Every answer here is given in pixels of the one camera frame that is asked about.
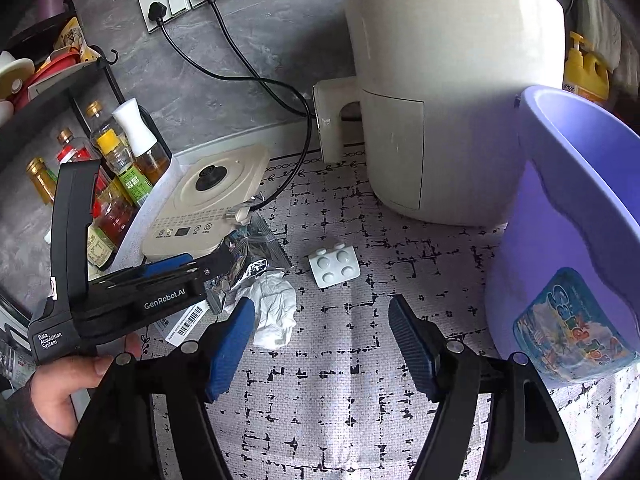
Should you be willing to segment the person's left hand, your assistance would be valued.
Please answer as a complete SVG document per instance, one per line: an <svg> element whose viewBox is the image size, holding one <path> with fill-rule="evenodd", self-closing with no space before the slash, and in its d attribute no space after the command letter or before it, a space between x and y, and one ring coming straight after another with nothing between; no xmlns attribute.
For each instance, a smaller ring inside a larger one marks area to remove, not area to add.
<svg viewBox="0 0 640 480"><path fill-rule="evenodd" d="M70 440L78 426L72 395L96 388L114 356L68 356L40 366L30 380L30 400L44 424Z"/></svg>

